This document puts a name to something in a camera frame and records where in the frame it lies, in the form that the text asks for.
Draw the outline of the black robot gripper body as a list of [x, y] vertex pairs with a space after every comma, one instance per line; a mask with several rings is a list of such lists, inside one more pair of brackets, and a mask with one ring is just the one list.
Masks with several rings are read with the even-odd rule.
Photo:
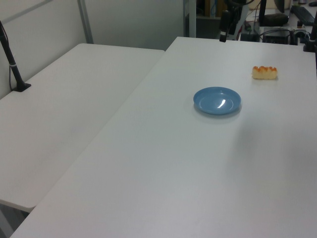
[[230, 24], [229, 27], [236, 27], [238, 21], [241, 18], [242, 7], [244, 6], [243, 0], [228, 0], [227, 10], [230, 12]]

